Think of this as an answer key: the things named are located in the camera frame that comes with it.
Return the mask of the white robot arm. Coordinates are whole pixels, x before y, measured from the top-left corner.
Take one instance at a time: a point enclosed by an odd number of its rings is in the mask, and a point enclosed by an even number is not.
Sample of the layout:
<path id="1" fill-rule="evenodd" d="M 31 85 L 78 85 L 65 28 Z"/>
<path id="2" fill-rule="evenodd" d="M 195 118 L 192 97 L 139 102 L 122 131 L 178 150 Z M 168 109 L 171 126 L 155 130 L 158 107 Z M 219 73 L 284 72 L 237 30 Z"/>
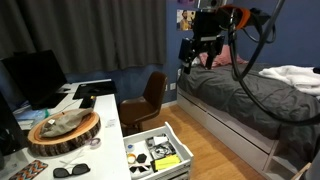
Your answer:
<path id="1" fill-rule="evenodd" d="M 179 59 L 184 62 L 184 72 L 189 74 L 193 60 L 203 53 L 207 54 L 204 67 L 207 69 L 212 67 L 216 56 L 221 54 L 224 47 L 225 36 L 221 35 L 222 31 L 228 32 L 229 54 L 231 62 L 235 63 L 237 58 L 236 31 L 246 26 L 254 26 L 260 35 L 259 40 L 253 39 L 258 43 L 258 49 L 254 52 L 253 59 L 249 63 L 252 65 L 262 46 L 267 43 L 267 40 L 262 39 L 265 35 L 262 26 L 269 19 L 271 17 L 259 9 L 241 8 L 231 4 L 216 4 L 200 8 L 195 13 L 193 20 L 193 38 L 184 38 L 181 42 Z"/>

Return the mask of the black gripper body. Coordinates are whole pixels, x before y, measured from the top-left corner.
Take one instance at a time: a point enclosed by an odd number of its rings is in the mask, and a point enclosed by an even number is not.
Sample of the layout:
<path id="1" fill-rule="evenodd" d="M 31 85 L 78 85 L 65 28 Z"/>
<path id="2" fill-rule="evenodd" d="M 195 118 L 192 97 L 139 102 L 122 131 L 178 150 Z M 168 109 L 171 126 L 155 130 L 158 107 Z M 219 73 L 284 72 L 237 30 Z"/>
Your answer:
<path id="1" fill-rule="evenodd" d="M 222 29 L 216 14 L 213 12 L 197 11 L 193 24 L 193 48 L 197 53 L 213 51 L 220 54 L 225 36 L 221 35 Z"/>

